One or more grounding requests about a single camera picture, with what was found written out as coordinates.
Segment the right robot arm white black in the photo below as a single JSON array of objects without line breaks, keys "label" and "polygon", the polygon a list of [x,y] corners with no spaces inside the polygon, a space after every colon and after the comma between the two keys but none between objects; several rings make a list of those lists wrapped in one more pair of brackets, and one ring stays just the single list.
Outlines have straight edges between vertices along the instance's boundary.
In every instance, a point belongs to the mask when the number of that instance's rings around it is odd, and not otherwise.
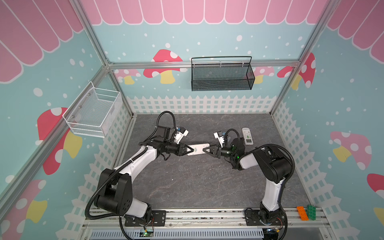
[{"label": "right robot arm white black", "polygon": [[252,225],[256,222],[268,226],[275,221],[283,222],[285,211],[281,204],[281,198],[287,181],[295,170],[295,162],[292,155],[284,147],[276,144],[265,144],[246,152],[246,146],[253,144],[253,139],[248,128],[242,129],[243,136],[234,129],[225,133],[215,133],[219,145],[203,148],[203,152],[214,157],[224,158],[231,164],[234,170],[245,170],[259,167],[266,178],[266,189],[260,209],[245,210],[245,216]]}]

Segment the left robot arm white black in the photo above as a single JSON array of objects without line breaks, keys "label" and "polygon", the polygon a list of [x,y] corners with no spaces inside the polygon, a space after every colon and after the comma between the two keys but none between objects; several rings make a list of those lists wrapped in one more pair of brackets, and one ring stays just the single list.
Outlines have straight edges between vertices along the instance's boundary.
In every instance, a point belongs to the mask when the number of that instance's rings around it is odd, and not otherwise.
[{"label": "left robot arm white black", "polygon": [[187,134],[185,128],[177,127],[172,112],[160,113],[154,131],[140,142],[139,151],[120,166],[102,171],[97,189],[86,205],[86,219],[124,217],[150,222],[152,207],[133,197],[133,182],[158,157],[167,161],[171,155],[181,157],[192,153],[193,148],[181,142]]}]

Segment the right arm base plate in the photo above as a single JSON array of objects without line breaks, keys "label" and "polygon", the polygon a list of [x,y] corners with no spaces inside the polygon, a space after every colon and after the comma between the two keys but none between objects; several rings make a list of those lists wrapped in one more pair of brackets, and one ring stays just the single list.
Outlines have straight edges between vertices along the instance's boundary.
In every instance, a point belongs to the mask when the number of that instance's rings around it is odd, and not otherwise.
[{"label": "right arm base plate", "polygon": [[269,212],[266,209],[251,209],[244,210],[247,226],[283,226],[287,219],[286,214],[278,209]]}]

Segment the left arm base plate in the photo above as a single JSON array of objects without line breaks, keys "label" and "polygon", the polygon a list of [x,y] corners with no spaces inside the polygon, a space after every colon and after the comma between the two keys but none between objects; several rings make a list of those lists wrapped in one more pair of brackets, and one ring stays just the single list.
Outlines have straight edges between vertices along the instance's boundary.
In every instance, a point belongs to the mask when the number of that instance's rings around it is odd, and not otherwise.
[{"label": "left arm base plate", "polygon": [[142,218],[125,215],[125,227],[164,227],[166,220],[166,211],[151,210],[146,213]]}]

